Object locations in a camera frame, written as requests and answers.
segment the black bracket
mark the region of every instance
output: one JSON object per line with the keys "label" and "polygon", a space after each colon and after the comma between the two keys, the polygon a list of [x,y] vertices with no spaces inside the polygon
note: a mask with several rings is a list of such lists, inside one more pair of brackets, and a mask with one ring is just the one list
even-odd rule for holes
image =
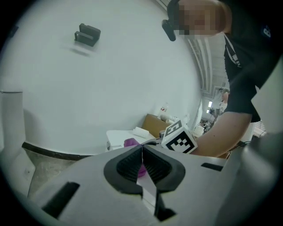
{"label": "black bracket", "polygon": [[94,46],[100,38],[101,30],[83,23],[80,24],[79,28],[80,31],[75,32],[75,41]]}

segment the cardboard box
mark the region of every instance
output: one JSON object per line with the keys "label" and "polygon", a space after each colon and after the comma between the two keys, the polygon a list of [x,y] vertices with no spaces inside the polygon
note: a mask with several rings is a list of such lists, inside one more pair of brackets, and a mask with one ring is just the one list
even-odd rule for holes
{"label": "cardboard box", "polygon": [[159,131],[165,130],[170,124],[157,118],[155,115],[147,114],[142,128],[148,130],[154,137],[159,138]]}

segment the white bottle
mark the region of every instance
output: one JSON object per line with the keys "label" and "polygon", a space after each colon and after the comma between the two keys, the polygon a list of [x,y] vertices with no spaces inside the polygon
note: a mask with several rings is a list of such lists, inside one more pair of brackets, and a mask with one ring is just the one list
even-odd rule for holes
{"label": "white bottle", "polygon": [[161,107],[160,112],[158,114],[158,118],[159,119],[160,119],[160,115],[166,114],[166,111],[168,110],[168,107],[169,107],[169,105],[168,105],[167,102]]}

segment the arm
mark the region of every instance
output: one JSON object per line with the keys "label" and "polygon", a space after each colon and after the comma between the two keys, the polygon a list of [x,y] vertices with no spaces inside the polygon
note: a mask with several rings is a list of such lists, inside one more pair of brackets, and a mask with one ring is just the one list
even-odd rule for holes
{"label": "arm", "polygon": [[197,139],[198,148],[191,154],[218,157],[234,147],[245,134],[251,114],[225,112],[219,121]]}

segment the floor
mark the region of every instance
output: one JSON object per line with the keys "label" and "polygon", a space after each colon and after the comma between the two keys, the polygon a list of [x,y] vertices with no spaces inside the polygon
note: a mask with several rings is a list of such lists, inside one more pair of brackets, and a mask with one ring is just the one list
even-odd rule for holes
{"label": "floor", "polygon": [[32,197],[44,183],[76,162],[48,157],[29,150],[26,150],[26,153],[35,166],[28,197]]}

